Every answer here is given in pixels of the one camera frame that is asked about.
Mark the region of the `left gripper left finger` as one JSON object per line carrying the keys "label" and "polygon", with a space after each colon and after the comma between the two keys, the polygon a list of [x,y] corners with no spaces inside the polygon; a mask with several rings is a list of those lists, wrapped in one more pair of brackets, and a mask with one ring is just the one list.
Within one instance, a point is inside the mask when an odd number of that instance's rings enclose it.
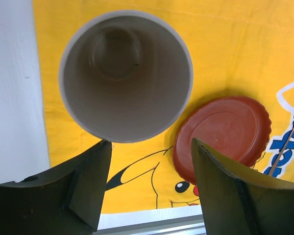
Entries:
{"label": "left gripper left finger", "polygon": [[91,235],[98,229],[112,144],[20,182],[0,184],[0,235]]}

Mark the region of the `beige paper cup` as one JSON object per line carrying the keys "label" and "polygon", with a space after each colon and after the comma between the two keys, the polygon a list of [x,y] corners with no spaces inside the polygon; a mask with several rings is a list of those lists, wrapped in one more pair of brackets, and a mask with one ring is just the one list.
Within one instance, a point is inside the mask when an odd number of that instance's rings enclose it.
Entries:
{"label": "beige paper cup", "polygon": [[62,101],[86,132],[115,143],[151,139],[184,111],[193,88],[189,50],[161,18],[117,10],[83,25],[59,65]]}

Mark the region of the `red plastic plate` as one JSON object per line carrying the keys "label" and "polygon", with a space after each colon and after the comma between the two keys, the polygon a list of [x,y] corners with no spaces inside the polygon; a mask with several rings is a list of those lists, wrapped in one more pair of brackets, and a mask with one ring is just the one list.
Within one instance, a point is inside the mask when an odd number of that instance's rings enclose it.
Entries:
{"label": "red plastic plate", "polygon": [[251,167],[260,159],[270,133],[269,113],[257,100],[246,96],[214,99],[195,110],[180,125],[173,145],[174,168],[182,179],[195,184],[191,156],[194,138]]}

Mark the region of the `yellow Pikachu cloth placemat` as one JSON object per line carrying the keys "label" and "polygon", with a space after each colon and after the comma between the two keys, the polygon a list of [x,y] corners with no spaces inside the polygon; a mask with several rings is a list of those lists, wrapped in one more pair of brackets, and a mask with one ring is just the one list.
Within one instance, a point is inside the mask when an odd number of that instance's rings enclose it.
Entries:
{"label": "yellow Pikachu cloth placemat", "polygon": [[[140,10],[169,23],[192,57],[194,86],[181,117],[165,132],[135,144],[114,144],[102,213],[197,206],[198,191],[176,173],[172,145],[197,107],[228,95],[265,106],[271,134],[252,166],[269,173],[294,126],[294,0],[35,0],[33,2],[49,159],[56,166],[98,139],[70,117],[58,88],[66,44],[85,23],[116,10]],[[294,182],[294,134],[274,177]]]}

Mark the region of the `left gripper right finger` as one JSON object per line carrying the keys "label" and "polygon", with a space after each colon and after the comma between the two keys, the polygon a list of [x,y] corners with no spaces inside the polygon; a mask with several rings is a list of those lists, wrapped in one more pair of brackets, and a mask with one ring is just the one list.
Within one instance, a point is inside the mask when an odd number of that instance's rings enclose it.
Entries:
{"label": "left gripper right finger", "polygon": [[199,139],[192,159],[209,235],[294,235],[294,182],[265,175]]}

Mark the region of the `copper fork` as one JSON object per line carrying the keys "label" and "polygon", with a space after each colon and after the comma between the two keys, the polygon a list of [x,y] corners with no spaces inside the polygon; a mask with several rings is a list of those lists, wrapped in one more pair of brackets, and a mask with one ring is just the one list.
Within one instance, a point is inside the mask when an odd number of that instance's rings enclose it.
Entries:
{"label": "copper fork", "polygon": [[273,173],[274,173],[274,171],[275,171],[275,169],[276,169],[276,167],[278,165],[278,162],[280,161],[280,158],[283,155],[283,152],[287,148],[287,145],[288,145],[288,143],[289,143],[289,141],[290,141],[290,139],[291,139],[291,137],[292,137],[293,134],[294,134],[294,126],[293,126],[293,128],[292,128],[292,130],[291,130],[291,132],[290,132],[290,134],[288,136],[288,138],[286,139],[285,144],[283,145],[281,151],[279,152],[276,160],[274,161],[274,164],[272,165],[272,167],[271,167],[271,169],[270,169],[270,171],[268,173],[269,176],[272,176],[273,175]]}

